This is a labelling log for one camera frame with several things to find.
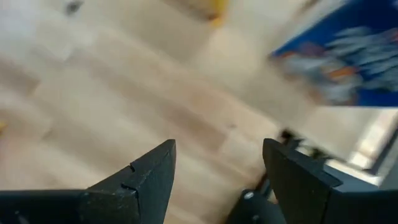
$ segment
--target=blue box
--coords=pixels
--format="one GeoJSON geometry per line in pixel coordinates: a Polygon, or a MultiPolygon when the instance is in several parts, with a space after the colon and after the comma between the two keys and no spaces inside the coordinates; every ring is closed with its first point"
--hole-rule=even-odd
{"type": "Polygon", "coordinates": [[[319,102],[398,106],[398,1],[353,0],[272,53],[319,102]]]}

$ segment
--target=light wood floor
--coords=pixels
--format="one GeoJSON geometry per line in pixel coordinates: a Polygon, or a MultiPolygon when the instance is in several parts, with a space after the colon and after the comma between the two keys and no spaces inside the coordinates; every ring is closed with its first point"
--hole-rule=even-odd
{"type": "Polygon", "coordinates": [[[278,125],[121,29],[138,26],[141,0],[92,0],[75,17],[61,0],[0,2],[0,189],[85,188],[168,138],[165,223],[219,223],[257,183],[278,125]]]}

